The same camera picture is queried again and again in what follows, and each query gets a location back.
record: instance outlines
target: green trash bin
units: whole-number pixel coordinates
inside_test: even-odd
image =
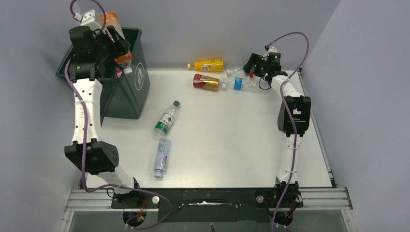
[[[122,28],[125,39],[130,42],[132,73],[114,78],[114,70],[106,70],[102,79],[100,99],[101,122],[104,117],[138,119],[141,116],[149,91],[149,77],[141,46],[141,29]],[[57,70],[57,77],[64,77],[64,68],[71,57],[72,47]]]

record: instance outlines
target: screw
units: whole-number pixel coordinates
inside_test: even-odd
[[[263,202],[264,202],[264,197],[261,196],[261,195],[257,196],[257,197],[256,197],[256,202],[257,202],[257,203],[263,203]]]
[[[158,202],[160,202],[160,198],[158,196],[152,197],[152,203],[158,204]]]

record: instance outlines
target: trash bin logo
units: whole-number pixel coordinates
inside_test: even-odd
[[[144,85],[144,76],[145,76],[144,65],[141,62],[139,62],[134,72],[135,88],[138,91],[140,91],[142,89],[142,86]]]

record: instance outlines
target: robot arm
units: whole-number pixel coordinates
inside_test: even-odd
[[[249,61],[244,65],[243,69],[246,74],[253,74],[267,81],[276,93],[281,97],[280,86],[287,78],[286,72],[281,71],[280,57],[275,47],[265,47],[266,53],[261,56],[252,53]],[[299,93],[291,83],[287,82],[282,87],[284,99],[290,109],[292,118],[296,125],[297,134],[293,130],[292,122],[286,111],[285,104],[282,102],[278,116],[278,129],[283,132],[283,149],[282,160],[279,172],[276,179],[275,199],[281,198],[282,193],[287,189],[281,205],[289,205],[300,195],[297,164],[299,158],[299,147],[302,142],[305,131],[309,128],[310,121],[310,97],[303,96]]]
[[[280,96],[280,86],[285,82],[287,77],[285,76],[275,76],[272,78],[271,87]],[[293,127],[290,122],[290,118],[284,104],[280,108],[278,117],[278,129],[283,132],[284,142],[282,150],[282,161],[280,165],[280,170],[277,175],[279,182],[287,182],[289,175],[293,172],[290,184],[297,183],[297,162],[299,158],[299,147],[302,142],[303,134],[309,127],[310,119],[310,98],[303,96],[299,93],[291,83],[287,82],[283,87],[283,95],[289,106],[291,112],[293,112],[293,119],[296,124],[296,130],[298,134],[294,134]],[[294,137],[297,136],[296,153],[294,157],[294,167],[292,170],[293,162],[293,143]]]
[[[86,104],[88,121],[85,122],[80,99],[74,95],[74,135],[72,144],[64,148],[64,153],[81,170],[84,123],[87,123],[86,172],[101,177],[108,184],[138,188],[136,180],[120,167],[117,148],[104,142],[101,137],[100,97],[103,77],[114,67],[118,67],[114,59],[126,54],[130,44],[119,36],[114,27],[107,27],[104,32],[96,33],[101,25],[95,21],[94,10],[86,12],[80,19],[81,25],[70,30],[73,52],[68,72],[71,82]],[[119,200],[121,195],[133,194],[128,189],[114,190]]]

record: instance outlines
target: glass panel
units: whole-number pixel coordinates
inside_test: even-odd
[[[143,225],[155,222],[157,213],[149,213]],[[347,232],[340,210],[295,211],[294,221],[290,225],[294,232]],[[122,212],[75,212],[70,232],[121,232],[124,230]],[[254,221],[238,222],[179,222],[144,230],[147,232],[269,232],[269,223]]]

